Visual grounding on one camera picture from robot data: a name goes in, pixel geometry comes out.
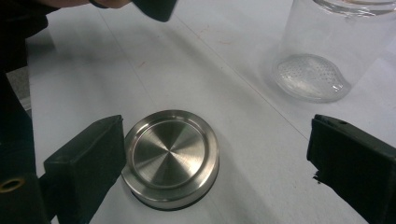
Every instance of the screw hole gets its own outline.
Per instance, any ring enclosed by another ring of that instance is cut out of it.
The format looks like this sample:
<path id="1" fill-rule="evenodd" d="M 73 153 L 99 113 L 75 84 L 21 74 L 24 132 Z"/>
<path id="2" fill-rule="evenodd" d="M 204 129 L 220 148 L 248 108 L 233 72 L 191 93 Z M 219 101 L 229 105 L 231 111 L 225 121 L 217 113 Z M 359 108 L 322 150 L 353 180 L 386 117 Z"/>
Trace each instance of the screw hole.
<path id="1" fill-rule="evenodd" d="M 0 193 L 8 193 L 15 189 L 18 189 L 24 184 L 24 182 L 25 181 L 22 178 L 9 179 L 8 181 L 0 185 Z"/>

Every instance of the round metal plate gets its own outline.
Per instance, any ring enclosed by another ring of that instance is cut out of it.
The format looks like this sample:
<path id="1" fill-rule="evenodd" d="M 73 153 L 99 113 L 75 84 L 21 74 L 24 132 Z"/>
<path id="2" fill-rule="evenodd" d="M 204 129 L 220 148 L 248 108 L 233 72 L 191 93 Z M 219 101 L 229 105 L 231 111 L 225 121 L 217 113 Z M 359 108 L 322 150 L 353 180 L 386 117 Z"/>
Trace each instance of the round metal plate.
<path id="1" fill-rule="evenodd" d="M 176 210 L 202 198 L 215 182 L 215 134 L 198 116 L 165 110 L 139 121 L 125 138 L 122 177 L 134 196 L 156 209 Z"/>

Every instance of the glass jar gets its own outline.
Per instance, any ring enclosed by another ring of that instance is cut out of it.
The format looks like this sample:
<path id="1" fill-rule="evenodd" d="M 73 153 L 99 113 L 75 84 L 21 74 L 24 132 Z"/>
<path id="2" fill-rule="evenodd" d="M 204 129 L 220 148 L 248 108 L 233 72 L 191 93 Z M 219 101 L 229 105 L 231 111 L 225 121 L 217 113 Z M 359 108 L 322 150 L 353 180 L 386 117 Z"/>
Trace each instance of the glass jar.
<path id="1" fill-rule="evenodd" d="M 288 94 L 343 98 L 396 34 L 396 1 L 294 0 L 273 75 Z"/>

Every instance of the brushed metal surface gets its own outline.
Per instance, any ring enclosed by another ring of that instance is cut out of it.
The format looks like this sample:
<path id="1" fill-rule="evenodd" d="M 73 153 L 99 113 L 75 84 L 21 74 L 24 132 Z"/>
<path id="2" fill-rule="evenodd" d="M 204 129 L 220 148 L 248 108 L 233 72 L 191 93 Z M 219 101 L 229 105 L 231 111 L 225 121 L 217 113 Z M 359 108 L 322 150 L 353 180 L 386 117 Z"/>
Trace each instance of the brushed metal surface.
<path id="1" fill-rule="evenodd" d="M 122 177 L 141 202 L 162 210 L 202 198 L 219 170 L 215 134 L 190 112 L 166 110 L 139 121 L 125 138 Z"/>

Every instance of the perforated base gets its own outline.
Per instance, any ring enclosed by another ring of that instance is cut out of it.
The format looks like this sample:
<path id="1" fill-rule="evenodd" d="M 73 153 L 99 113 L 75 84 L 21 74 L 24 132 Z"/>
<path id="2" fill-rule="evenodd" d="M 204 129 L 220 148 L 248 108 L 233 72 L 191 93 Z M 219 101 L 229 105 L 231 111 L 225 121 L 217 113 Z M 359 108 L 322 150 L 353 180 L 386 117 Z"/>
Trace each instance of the perforated base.
<path id="1" fill-rule="evenodd" d="M 336 101 L 350 90 L 335 64 L 312 54 L 289 56 L 276 65 L 275 74 L 284 91 L 308 101 Z"/>

